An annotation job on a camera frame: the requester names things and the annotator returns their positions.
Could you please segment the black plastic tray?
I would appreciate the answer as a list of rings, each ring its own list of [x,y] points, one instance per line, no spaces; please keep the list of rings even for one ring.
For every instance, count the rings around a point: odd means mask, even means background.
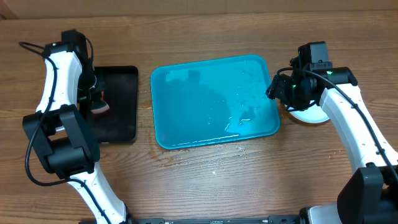
[[[94,75],[103,74],[108,88],[103,100],[109,110],[93,114],[91,102],[80,103],[80,113],[100,143],[133,142],[137,133],[137,97],[139,71],[135,66],[95,67]]]

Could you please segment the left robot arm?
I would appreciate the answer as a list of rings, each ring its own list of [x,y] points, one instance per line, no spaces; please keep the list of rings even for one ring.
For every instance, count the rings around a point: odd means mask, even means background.
[[[102,93],[91,41],[72,29],[63,31],[59,42],[19,45],[39,55],[46,67],[40,103],[22,120],[29,139],[24,160],[27,177],[42,187],[71,185],[95,223],[134,223],[101,170],[98,139],[86,121]]]

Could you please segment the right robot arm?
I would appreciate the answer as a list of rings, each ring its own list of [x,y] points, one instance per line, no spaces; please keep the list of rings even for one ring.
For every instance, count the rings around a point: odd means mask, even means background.
[[[283,223],[397,223],[397,151],[367,110],[352,71],[330,62],[325,42],[300,46],[289,67],[276,72],[266,95],[291,114],[320,108],[353,171],[335,203],[303,208],[282,217]]]

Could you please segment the pink green sponge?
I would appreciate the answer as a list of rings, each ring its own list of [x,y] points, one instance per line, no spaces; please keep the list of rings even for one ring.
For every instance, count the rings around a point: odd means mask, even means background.
[[[107,104],[107,102],[105,102],[102,99],[93,101],[91,104],[90,111],[93,114],[101,114],[101,113],[106,112],[107,110],[109,110],[109,105]]]

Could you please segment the teal plastic tray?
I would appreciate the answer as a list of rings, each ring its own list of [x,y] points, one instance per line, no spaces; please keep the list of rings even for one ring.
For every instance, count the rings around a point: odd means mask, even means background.
[[[258,55],[180,63],[150,76],[155,138],[174,150],[275,134],[280,128],[271,84]]]

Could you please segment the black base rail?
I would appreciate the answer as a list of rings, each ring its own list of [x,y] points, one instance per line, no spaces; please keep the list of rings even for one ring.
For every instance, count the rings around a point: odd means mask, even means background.
[[[128,221],[133,224],[306,224],[299,215],[270,215],[267,218],[231,218],[231,219],[181,219],[142,218]]]

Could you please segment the light blue plate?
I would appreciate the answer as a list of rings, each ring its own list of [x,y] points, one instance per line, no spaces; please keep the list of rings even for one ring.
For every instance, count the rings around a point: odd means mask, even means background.
[[[329,121],[328,115],[312,100],[310,107],[303,111],[293,111],[285,105],[287,111],[297,120],[304,123],[320,124]]]

